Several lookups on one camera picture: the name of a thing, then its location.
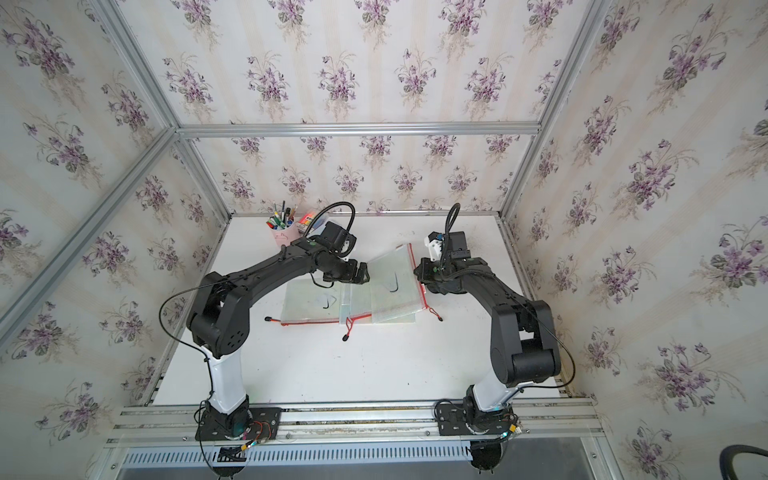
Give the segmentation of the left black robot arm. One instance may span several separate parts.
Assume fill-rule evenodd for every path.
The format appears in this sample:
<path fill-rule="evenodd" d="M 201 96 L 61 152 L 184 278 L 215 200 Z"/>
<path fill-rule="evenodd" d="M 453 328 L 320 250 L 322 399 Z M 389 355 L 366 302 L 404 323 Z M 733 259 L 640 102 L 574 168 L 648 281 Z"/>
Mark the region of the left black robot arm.
<path fill-rule="evenodd" d="M 267 294 L 288 282 L 316 272 L 316 285 L 362 285 L 370 280 L 367 264 L 351 259 L 356 237 L 351 233 L 355 206 L 337 201 L 317 212 L 301 236 L 281 246 L 273 256 L 221 275 L 207 274 L 201 284 L 182 290 L 173 299 L 192 293 L 186 329 L 189 341 L 165 330 L 171 340 L 203 357 L 209 378 L 204 406 L 224 416 L 249 406 L 240 360 L 240 349 L 250 333 L 250 309 Z"/>

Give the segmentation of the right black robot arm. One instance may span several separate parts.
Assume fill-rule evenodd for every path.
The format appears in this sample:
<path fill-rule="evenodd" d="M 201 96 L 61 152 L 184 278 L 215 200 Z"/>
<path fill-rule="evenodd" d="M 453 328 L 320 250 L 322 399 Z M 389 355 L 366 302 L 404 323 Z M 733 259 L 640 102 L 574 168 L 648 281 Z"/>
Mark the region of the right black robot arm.
<path fill-rule="evenodd" d="M 555 390 L 548 380 L 562 370 L 566 348 L 555 332 L 550 306 L 519 294 L 491 269 L 488 262 L 471 255 L 466 236 L 455 231 L 461 205 L 455 203 L 442 230 L 425 239 L 429 255 L 414 274 L 431 293 L 470 295 L 490 317 L 491 373 L 468 388 L 468 416 L 495 413 L 527 390 Z"/>

